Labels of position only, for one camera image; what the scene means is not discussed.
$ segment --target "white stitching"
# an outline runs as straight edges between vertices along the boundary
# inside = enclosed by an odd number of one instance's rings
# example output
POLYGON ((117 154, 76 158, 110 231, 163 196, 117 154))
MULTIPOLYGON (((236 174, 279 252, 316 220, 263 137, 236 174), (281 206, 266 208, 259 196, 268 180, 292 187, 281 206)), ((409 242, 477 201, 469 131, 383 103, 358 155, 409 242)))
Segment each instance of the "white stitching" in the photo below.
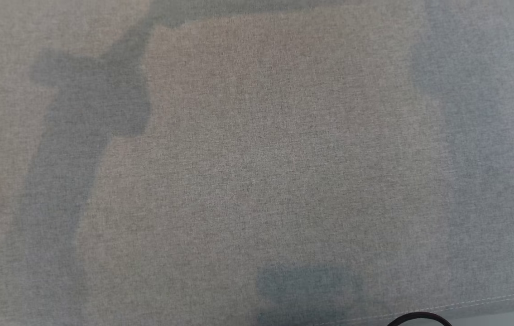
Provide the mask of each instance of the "white stitching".
POLYGON ((444 308, 444 309, 441 309, 441 310, 435 310, 435 311, 437 311, 437 312, 441 312, 441 311, 444 311, 444 310, 452 310, 452 309, 458 309, 458 308, 464 308, 464 307, 471 307, 471 306, 484 305, 484 304, 487 304, 487 303, 494 303, 494 302, 501 302, 501 301, 514 300, 514 298, 512 298, 512 299, 505 299, 505 300, 498 300, 498 301, 483 302, 483 303, 477 303, 477 304, 475 304, 475 305, 460 306, 460 307, 454 307, 454 308, 446 309, 447 307, 458 306, 458 305, 464 305, 464 303, 472 303, 472 302, 480 302, 480 301, 488 301, 488 300, 502 299, 502 298, 504 298, 504 297, 514 297, 514 294, 503 295, 503 296, 500 296, 500 297, 487 297, 487 298, 485 298, 485 299, 478 299, 478 300, 472 300, 472 301, 458 302, 458 303, 453 303, 453 304, 451 304, 451 305, 444 305, 444 306, 437 306, 437 307, 430 307, 430 308, 416 309, 416 310, 408 310, 408 311, 406 311, 406 312, 391 313, 391 314, 381 314, 381 315, 375 315, 375 316, 367 316, 367 317, 360 317, 360 318, 352 318, 352 319, 344 319, 344 320, 337 320, 337 321, 322 322, 321 324, 314 324, 314 326, 321 326, 321 325, 327 325, 327 324, 336 324, 336 323, 338 323, 338 322, 344 322, 344 321, 351 321, 352 323, 349 323, 349 324, 355 324, 356 322, 361 322, 362 320, 379 320, 379 319, 377 319, 377 318, 382 317, 381 319, 385 319, 385 318, 389 318, 389 317, 391 317, 391 316, 395 316, 395 315, 398 315, 398 314, 406 314, 406 313, 411 313, 411 312, 422 312, 422 311, 426 311, 426 310, 432 310, 432 309, 444 308))

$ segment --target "gray fabric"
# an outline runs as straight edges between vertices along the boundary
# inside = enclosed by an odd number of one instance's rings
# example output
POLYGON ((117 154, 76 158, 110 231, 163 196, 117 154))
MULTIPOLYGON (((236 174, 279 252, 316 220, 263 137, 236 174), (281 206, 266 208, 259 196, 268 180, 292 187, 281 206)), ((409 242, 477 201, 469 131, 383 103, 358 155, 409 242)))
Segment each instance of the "gray fabric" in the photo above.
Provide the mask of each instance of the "gray fabric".
POLYGON ((514 2, 0 0, 0 325, 514 310, 514 2))

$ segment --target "black cable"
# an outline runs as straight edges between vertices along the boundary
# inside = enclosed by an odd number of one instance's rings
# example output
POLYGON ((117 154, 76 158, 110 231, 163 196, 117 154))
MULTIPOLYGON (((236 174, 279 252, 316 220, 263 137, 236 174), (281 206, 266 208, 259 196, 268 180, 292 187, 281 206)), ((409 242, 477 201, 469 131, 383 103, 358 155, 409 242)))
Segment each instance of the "black cable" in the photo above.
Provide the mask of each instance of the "black cable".
POLYGON ((452 326, 448 322, 448 320, 445 320, 444 318, 440 317, 439 315, 433 314, 433 313, 424 313, 424 312, 405 314, 403 316, 396 318, 393 322, 390 322, 388 324, 388 326, 399 326, 399 325, 403 324, 404 322, 407 322, 408 320, 419 319, 419 318, 436 320, 440 324, 443 324, 443 326, 452 326))

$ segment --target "black loop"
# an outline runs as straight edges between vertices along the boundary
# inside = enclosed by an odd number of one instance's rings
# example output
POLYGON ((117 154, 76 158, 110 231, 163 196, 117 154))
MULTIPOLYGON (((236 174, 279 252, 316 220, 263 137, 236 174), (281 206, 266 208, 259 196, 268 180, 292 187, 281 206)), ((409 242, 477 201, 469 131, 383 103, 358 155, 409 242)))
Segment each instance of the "black loop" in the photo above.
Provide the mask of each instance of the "black loop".
POLYGON ((399 325, 403 324, 404 322, 407 322, 408 320, 419 319, 419 318, 436 320, 437 322, 439 322, 440 324, 443 324, 444 326, 452 326, 448 322, 448 320, 445 320, 444 318, 440 317, 439 315, 433 314, 433 313, 424 313, 424 312, 405 314, 403 316, 396 318, 393 322, 390 322, 388 324, 388 326, 399 326, 399 325))

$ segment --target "stitched seam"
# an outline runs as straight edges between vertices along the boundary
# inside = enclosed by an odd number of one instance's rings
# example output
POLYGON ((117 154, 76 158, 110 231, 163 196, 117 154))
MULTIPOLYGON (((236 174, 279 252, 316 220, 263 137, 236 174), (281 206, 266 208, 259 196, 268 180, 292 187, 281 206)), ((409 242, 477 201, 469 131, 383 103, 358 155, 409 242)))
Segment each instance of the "stitched seam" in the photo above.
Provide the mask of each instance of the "stitched seam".
POLYGON ((359 323, 359 322, 365 322, 366 320, 368 320, 368 321, 370 321, 370 320, 381 320, 381 319, 390 318, 392 316, 396 316, 396 315, 400 315, 400 314, 406 314, 406 313, 412 313, 412 312, 423 312, 423 311, 427 311, 427 310, 433 310, 435 312, 441 312, 441 311, 444 311, 444 310, 453 310, 453 309, 464 308, 464 307, 485 305, 487 303, 494 303, 494 302, 514 300, 514 298, 503 299, 505 297, 514 297, 514 294, 503 295, 503 296, 500 296, 500 297, 486 297, 484 299, 452 303, 451 305, 444 305, 444 306, 437 306, 437 307, 430 307, 430 308, 422 308, 422 309, 416 309, 416 310, 408 310, 408 311, 405 311, 405 312, 398 312, 398 313, 391 313, 391 314, 381 314, 381 315, 375 315, 375 316, 367 316, 367 317, 360 317, 360 318, 352 318, 352 319, 344 319, 344 320, 337 320, 337 321, 322 322, 321 324, 314 324, 314 326, 337 324, 338 322, 342 323, 344 321, 347 321, 346 324, 353 325, 353 324, 356 324, 356 323, 359 323), (476 303, 474 305, 461 306, 461 305, 464 305, 466 303, 474 303, 474 302, 488 301, 488 300, 495 300, 495 299, 501 299, 501 300, 476 303))

